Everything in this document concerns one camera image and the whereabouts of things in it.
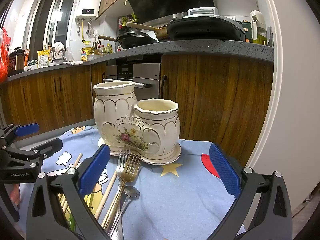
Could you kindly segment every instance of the pink rose design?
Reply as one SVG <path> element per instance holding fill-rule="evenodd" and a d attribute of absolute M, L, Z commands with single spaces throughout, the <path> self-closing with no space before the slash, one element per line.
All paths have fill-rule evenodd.
<path fill-rule="evenodd" d="M 130 136 L 127 133 L 122 133 L 121 140 L 128 142 L 128 141 L 130 141 Z"/>

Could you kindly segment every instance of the window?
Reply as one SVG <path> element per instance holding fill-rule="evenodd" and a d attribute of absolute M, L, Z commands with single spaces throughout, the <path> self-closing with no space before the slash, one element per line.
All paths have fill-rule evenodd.
<path fill-rule="evenodd" d="M 33 15 L 27 47 L 29 60 L 38 58 L 38 50 L 57 41 L 67 46 L 68 28 L 76 0 L 39 0 Z"/>

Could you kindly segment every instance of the white water heater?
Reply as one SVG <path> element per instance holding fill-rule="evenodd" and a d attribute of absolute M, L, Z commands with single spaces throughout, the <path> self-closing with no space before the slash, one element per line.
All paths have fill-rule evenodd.
<path fill-rule="evenodd" d="M 101 0 L 80 0 L 76 14 L 76 21 L 95 20 L 98 17 Z"/>

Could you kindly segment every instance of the yellow star print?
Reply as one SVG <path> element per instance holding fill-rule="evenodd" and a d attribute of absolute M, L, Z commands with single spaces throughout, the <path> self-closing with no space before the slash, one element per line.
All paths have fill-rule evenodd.
<path fill-rule="evenodd" d="M 169 172 L 171 172 L 174 175 L 179 177 L 176 168 L 180 167 L 181 165 L 182 164 L 179 164 L 179 163 L 170 163 L 170 164 L 167 164 L 167 165 L 162 165 L 161 167 L 163 168 L 163 171 L 162 171 L 160 177 L 163 176 L 163 175 L 166 175 Z"/>

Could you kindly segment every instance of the oven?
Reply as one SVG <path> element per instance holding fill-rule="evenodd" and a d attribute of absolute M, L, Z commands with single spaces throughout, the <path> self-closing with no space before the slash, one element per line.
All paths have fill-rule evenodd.
<path fill-rule="evenodd" d="M 159 98 L 160 63 L 142 63 L 107 66 L 104 82 L 113 80 L 133 81 L 137 100 Z"/>

